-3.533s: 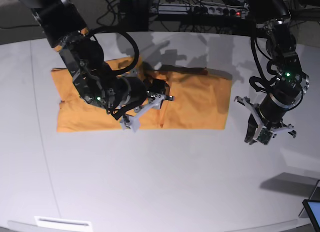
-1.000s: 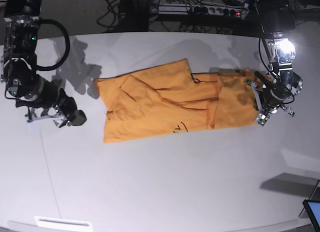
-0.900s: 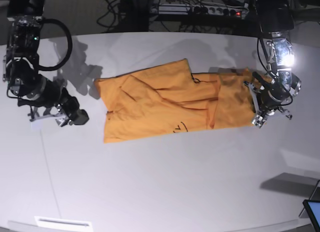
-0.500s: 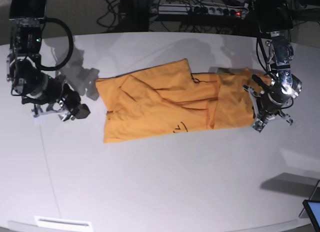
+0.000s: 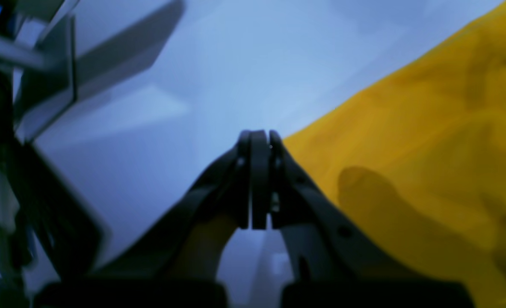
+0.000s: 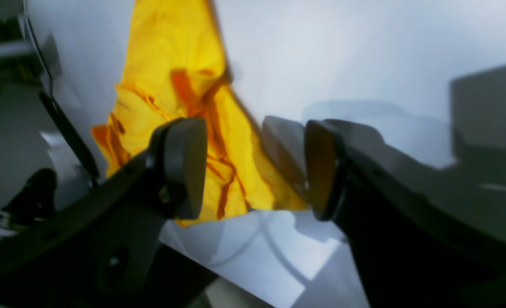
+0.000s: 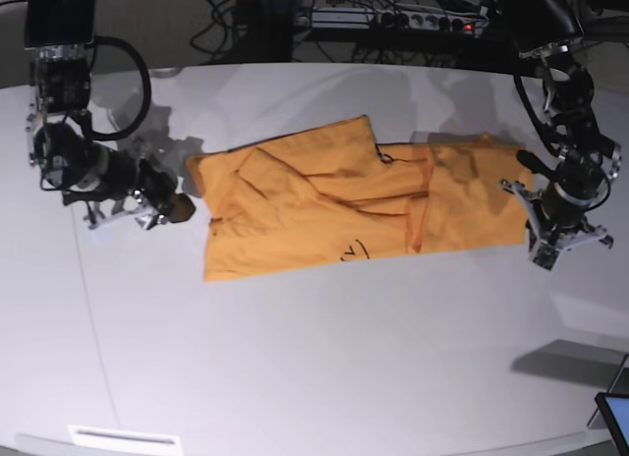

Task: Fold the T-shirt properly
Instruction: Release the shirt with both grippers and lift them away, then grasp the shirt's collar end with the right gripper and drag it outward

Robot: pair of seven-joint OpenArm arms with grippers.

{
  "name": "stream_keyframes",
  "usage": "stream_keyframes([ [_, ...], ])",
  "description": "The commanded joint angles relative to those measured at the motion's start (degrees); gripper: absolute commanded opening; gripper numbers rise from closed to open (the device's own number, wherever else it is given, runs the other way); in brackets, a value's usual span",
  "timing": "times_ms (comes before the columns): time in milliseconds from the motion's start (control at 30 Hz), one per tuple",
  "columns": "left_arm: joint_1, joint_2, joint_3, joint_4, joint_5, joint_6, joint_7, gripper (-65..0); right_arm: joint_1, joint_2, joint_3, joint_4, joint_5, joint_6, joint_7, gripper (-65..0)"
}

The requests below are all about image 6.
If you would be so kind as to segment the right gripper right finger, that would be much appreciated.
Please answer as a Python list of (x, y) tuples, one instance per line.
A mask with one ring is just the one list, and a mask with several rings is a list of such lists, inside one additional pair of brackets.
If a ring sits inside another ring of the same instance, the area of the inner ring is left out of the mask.
[(309, 201), (347, 236), (372, 308), (506, 308), (506, 242), (436, 208), (345, 141), (345, 121), (309, 120)]

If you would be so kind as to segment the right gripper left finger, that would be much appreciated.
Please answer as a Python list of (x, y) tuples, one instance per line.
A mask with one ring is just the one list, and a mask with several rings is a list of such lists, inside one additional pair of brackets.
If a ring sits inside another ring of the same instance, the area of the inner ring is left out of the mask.
[(168, 220), (194, 220), (203, 205), (207, 125), (179, 118), (149, 146), (53, 218), (0, 241), (0, 305), (143, 308), (168, 302), (150, 287), (163, 263)]

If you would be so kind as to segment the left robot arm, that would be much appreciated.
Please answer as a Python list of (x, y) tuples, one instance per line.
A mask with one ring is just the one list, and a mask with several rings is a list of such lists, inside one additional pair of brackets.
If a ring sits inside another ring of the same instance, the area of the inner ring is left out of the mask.
[(57, 176), (54, 170), (37, 170), (8, 205), (0, 210), (0, 222), (8, 226), (33, 226), (56, 214), (55, 191)]

